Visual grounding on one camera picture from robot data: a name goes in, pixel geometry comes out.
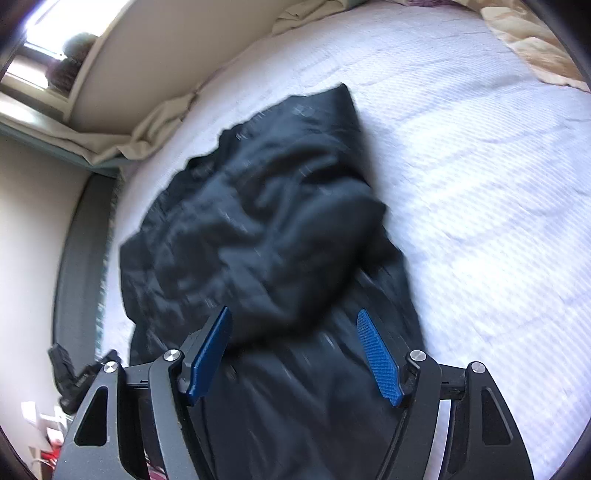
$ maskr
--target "black fabric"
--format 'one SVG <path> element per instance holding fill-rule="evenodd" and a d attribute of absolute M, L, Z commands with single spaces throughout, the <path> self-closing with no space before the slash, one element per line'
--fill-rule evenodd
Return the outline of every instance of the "black fabric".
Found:
<path fill-rule="evenodd" d="M 367 366 L 357 313 L 371 307 L 412 348 L 423 340 L 367 166 L 346 86 L 293 96 L 190 160 L 121 247 L 133 364 L 178 348 L 213 307 L 232 311 L 200 408 L 220 480 L 378 471 L 398 411 Z"/>

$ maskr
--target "teal trim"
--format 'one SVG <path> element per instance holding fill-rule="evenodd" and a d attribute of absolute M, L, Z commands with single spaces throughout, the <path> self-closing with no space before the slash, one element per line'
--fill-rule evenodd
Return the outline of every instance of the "teal trim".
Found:
<path fill-rule="evenodd" d="M 32 137 L 31 135 L 23 133 L 13 127 L 9 127 L 3 123 L 0 123 L 0 135 L 13 138 L 21 143 L 24 143 L 25 145 L 28 145 L 29 147 L 33 147 L 35 150 L 42 151 L 43 153 L 47 153 L 52 157 L 64 160 L 68 163 L 77 165 L 95 173 L 99 173 L 106 177 L 117 178 L 117 175 L 119 174 L 119 167 L 131 163 L 131 160 L 128 160 L 122 156 L 111 158 L 110 160 L 106 160 L 98 166 L 93 166 L 90 165 L 86 159 L 80 155 L 76 155 L 75 153 L 67 151 L 64 148 L 51 145 L 47 142 L 44 142 L 43 140 L 39 140 L 38 138 Z"/>

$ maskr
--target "white bedsheet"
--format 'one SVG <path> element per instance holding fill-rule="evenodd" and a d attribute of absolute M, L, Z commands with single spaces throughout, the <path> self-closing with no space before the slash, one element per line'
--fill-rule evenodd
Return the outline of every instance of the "white bedsheet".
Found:
<path fill-rule="evenodd" d="M 125 186 L 103 350 L 127 355 L 118 247 L 171 176 L 222 129 L 340 82 L 367 133 L 387 230 L 408 258 L 428 351 L 487 365 L 536 479 L 548 479 L 591 417 L 591 95 L 540 83 L 458 7 L 364 5 L 263 39 L 212 80 Z M 426 478 L 437 477 L 444 435 Z"/>

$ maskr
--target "bed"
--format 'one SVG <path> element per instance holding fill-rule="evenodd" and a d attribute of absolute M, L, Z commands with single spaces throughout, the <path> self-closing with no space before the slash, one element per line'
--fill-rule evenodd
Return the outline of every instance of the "bed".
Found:
<path fill-rule="evenodd" d="M 124 172 L 97 353 L 128 356 L 119 247 L 187 159 L 285 97 L 341 82 L 430 355 L 487 365 L 535 478 L 551 478 L 591 417 L 591 96 L 539 82 L 460 7 L 371 2 L 261 39 L 211 79 L 162 150 Z M 428 479 L 439 474 L 446 409 Z"/>

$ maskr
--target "mattress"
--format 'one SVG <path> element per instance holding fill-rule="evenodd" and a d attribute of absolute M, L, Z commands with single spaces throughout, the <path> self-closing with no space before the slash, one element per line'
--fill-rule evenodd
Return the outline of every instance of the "mattress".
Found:
<path fill-rule="evenodd" d="M 550 478 L 591 417 L 591 95 L 540 83 L 461 7 L 372 2 L 259 40 L 218 73 L 163 149 L 127 172 L 102 350 L 128 355 L 118 248 L 172 175 L 222 129 L 341 82 L 430 355 L 487 365 L 535 478 Z M 441 405 L 427 479 L 443 454 Z"/>

